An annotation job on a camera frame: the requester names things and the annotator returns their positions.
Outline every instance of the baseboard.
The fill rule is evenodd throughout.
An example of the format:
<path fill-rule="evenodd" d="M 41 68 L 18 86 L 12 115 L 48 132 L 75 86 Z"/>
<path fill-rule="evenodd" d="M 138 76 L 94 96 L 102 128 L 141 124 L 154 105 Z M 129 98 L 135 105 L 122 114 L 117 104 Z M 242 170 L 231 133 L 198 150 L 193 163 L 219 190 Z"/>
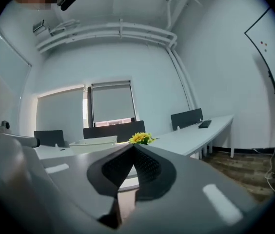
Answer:
<path fill-rule="evenodd" d="M 258 152 L 263 153 L 263 154 L 273 154 L 274 152 L 274 147 L 270 147 L 270 148 L 255 148 Z M 221 151 L 221 152 L 227 152 L 230 153 L 231 152 L 231 148 L 227 148 L 227 147 L 217 147 L 214 146 L 213 147 L 213 151 Z M 234 152 L 236 154 L 258 154 L 256 151 L 254 151 L 253 149 L 240 149 L 240 148 L 235 148 Z"/>

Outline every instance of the sunflower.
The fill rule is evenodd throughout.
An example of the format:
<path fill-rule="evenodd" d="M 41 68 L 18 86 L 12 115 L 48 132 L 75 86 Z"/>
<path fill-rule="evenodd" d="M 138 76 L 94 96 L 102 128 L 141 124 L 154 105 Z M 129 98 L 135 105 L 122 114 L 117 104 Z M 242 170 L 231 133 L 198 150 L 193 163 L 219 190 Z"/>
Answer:
<path fill-rule="evenodd" d="M 149 144 L 154 141 L 150 133 L 136 133 L 129 139 L 131 144 Z"/>

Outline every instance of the desk leg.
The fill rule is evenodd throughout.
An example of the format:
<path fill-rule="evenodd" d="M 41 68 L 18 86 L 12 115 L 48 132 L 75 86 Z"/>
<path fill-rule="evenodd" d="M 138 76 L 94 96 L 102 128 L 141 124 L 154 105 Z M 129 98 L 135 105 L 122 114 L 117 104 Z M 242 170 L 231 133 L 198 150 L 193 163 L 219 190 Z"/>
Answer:
<path fill-rule="evenodd" d="M 203 147 L 203 154 L 204 154 L 204 156 L 206 157 L 207 156 L 207 144 L 206 145 L 204 145 L 204 147 Z"/>
<path fill-rule="evenodd" d="M 209 153 L 212 154 L 212 141 L 209 143 Z"/>
<path fill-rule="evenodd" d="M 199 154 L 198 154 L 198 158 L 199 158 L 199 159 L 202 159 L 202 152 L 201 152 L 201 148 L 199 149 L 198 153 L 199 153 Z"/>
<path fill-rule="evenodd" d="M 234 157 L 234 148 L 235 148 L 235 146 L 234 146 L 235 141 L 234 141 L 234 124 L 233 124 L 233 122 L 231 124 L 230 142 L 231 142 L 231 158 L 233 158 Z"/>

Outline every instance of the black device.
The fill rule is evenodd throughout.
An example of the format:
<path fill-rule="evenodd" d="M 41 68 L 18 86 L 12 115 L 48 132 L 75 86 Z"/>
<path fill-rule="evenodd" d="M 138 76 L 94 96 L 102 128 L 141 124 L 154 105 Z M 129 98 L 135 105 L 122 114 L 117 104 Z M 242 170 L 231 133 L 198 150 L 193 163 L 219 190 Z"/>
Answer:
<path fill-rule="evenodd" d="M 211 120 L 205 120 L 203 123 L 201 123 L 198 126 L 198 128 L 207 128 L 207 127 L 209 127 L 210 123 L 211 123 Z"/>
<path fill-rule="evenodd" d="M 63 130 L 34 131 L 35 138 L 39 139 L 40 145 L 65 147 Z"/>
<path fill-rule="evenodd" d="M 67 10 L 76 0 L 61 0 L 58 2 L 61 10 Z"/>
<path fill-rule="evenodd" d="M 171 115 L 172 128 L 175 131 L 177 127 L 184 128 L 194 125 L 203 120 L 201 108 Z"/>
<path fill-rule="evenodd" d="M 83 137 L 87 139 L 117 136 L 117 142 L 121 143 L 129 141 L 132 135 L 138 132 L 145 132 L 143 120 L 111 126 L 84 128 Z"/>

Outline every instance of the window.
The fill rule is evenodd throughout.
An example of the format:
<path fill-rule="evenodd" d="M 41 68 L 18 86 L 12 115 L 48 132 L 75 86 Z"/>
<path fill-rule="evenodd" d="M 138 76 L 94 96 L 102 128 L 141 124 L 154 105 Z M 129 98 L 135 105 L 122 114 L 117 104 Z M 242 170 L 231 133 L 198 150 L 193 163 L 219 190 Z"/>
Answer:
<path fill-rule="evenodd" d="M 82 112 L 83 112 L 83 128 L 89 127 L 88 121 L 88 91 L 83 90 L 83 100 L 82 100 Z"/>
<path fill-rule="evenodd" d="M 94 127 L 136 120 L 130 81 L 92 84 L 91 94 Z"/>
<path fill-rule="evenodd" d="M 36 129 L 63 130 L 68 143 L 83 138 L 83 88 L 72 89 L 38 98 Z"/>
<path fill-rule="evenodd" d="M 117 119 L 117 120 L 97 122 L 97 123 L 95 123 L 95 126 L 96 127 L 103 127 L 103 126 L 118 125 L 118 124 L 130 123 L 130 122 L 132 122 L 131 118 Z"/>

